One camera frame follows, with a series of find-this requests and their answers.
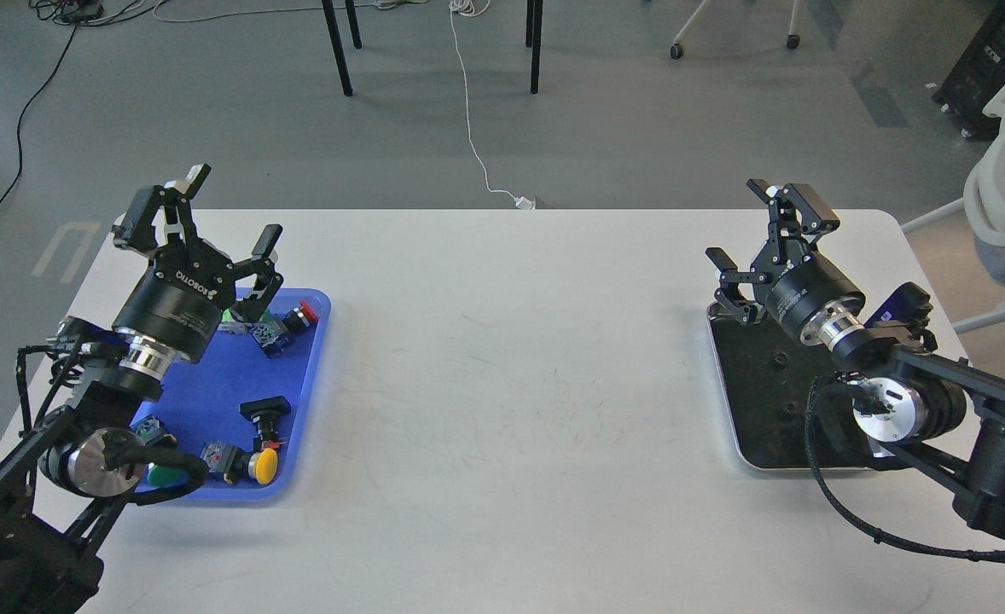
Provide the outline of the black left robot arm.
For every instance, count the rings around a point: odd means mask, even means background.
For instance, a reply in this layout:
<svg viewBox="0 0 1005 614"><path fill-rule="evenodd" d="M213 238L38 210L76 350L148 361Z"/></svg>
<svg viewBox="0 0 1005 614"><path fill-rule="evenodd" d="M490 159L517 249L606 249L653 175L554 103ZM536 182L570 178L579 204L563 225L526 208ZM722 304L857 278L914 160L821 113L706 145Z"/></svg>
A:
<svg viewBox="0 0 1005 614"><path fill-rule="evenodd" d="M67 317L19 350L21 438L0 462L0 613L74 613L97 594L98 548L125 507L206 481L199 458L148 446L131 419L160 399L168 367L203 357L225 311L255 322L283 283L280 225L265 226L238 262L199 237L191 202L209 172L198 164L137 191L113 226L116 247L148 267L112 326Z"/></svg>

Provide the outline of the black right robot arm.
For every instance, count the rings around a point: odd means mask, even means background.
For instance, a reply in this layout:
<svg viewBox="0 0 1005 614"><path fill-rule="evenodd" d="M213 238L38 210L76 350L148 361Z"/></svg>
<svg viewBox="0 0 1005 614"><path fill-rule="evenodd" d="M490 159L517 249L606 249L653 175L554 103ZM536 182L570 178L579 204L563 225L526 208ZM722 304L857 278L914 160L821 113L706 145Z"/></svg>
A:
<svg viewBox="0 0 1005 614"><path fill-rule="evenodd" d="M862 320L864 293L818 247L840 218L810 185L746 185L767 206L765 242L745 271L724 249L706 249L718 271L708 320L741 327L771 320L781 339L825 350L833 365L810 382L800 442L823 496L877 543L1005 564L1005 549L929 547L874 527L838 501L817 458L823 431L851 469L919 471L950 491L967 527L1005 541L1005 379L937 354L931 299L915 283Z"/></svg>

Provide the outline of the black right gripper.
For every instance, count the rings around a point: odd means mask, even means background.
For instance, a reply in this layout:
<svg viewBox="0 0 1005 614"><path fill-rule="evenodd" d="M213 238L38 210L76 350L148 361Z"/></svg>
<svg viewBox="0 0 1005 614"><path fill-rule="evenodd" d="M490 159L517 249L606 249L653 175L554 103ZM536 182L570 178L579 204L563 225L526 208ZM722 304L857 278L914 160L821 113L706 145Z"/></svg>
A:
<svg viewBox="0 0 1005 614"><path fill-rule="evenodd" d="M806 183L771 185L749 179L746 187L767 203L767 240L741 271L721 247L706 248L718 269L716 300L726 314L745 326L758 325L771 315L788 337L803 345L821 345L820 329L828 310L860 314L865 294L823 255L815 255L820 237L840 227L840 218ZM776 280L776 272L784 269ZM755 285L746 299L741 285Z"/></svg>

